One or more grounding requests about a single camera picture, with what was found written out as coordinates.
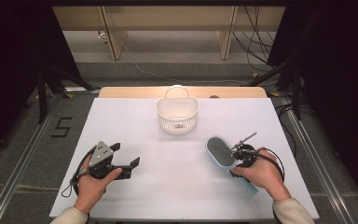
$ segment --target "sleeve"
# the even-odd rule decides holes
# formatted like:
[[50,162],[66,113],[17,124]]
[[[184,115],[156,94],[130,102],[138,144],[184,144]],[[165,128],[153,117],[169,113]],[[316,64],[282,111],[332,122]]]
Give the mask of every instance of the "sleeve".
[[89,217],[80,210],[69,207],[56,217],[50,224],[85,224]]
[[275,215],[283,224],[289,223],[314,223],[310,217],[310,213],[298,202],[298,200],[291,198],[279,202],[274,202],[272,205]]

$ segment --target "white table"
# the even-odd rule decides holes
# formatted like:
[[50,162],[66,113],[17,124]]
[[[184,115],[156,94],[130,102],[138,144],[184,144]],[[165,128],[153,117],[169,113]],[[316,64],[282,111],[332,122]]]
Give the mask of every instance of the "white table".
[[198,123],[181,136],[158,126],[158,98],[98,98],[94,100],[76,151],[50,216],[58,216],[76,200],[61,192],[81,159],[104,141],[121,143],[112,163],[127,165],[140,157],[131,179],[114,181],[90,215],[127,221],[250,221],[272,219],[272,200],[263,190],[245,187],[228,169],[219,167],[205,150],[212,135],[233,146],[253,132],[247,143],[274,150],[282,159],[285,185],[319,218],[296,161],[268,98],[200,99]]

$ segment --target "brush bristles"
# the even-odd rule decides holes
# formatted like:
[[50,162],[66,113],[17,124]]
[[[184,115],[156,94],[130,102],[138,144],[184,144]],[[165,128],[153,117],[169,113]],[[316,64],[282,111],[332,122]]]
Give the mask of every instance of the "brush bristles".
[[230,166],[235,162],[235,159],[231,157],[231,147],[224,138],[213,136],[208,140],[206,147],[221,166]]

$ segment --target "white basket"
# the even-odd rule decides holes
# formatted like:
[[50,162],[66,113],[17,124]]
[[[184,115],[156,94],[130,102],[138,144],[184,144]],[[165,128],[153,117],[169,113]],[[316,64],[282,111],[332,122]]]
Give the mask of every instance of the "white basket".
[[[168,97],[169,91],[181,88],[186,91],[186,97]],[[189,96],[188,90],[180,85],[174,85],[167,89],[165,98],[158,100],[157,111],[159,125],[172,134],[188,133],[194,129],[199,113],[199,101]]]

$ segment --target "hand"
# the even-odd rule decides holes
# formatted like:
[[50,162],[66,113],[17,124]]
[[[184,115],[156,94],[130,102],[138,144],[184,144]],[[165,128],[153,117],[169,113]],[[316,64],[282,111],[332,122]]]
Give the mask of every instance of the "hand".
[[[276,157],[264,150],[263,147],[258,149],[257,152],[277,161]],[[283,184],[278,169],[270,161],[261,157],[257,157],[251,167],[234,167],[231,171],[236,175],[245,176],[256,186],[265,189],[275,202],[292,197]]]
[[[89,155],[86,158],[82,167],[89,169],[91,156]],[[96,179],[91,175],[82,175],[78,181],[78,196],[74,207],[88,214],[92,207],[101,200],[106,187],[120,175],[121,171],[121,168],[115,169],[104,179]]]

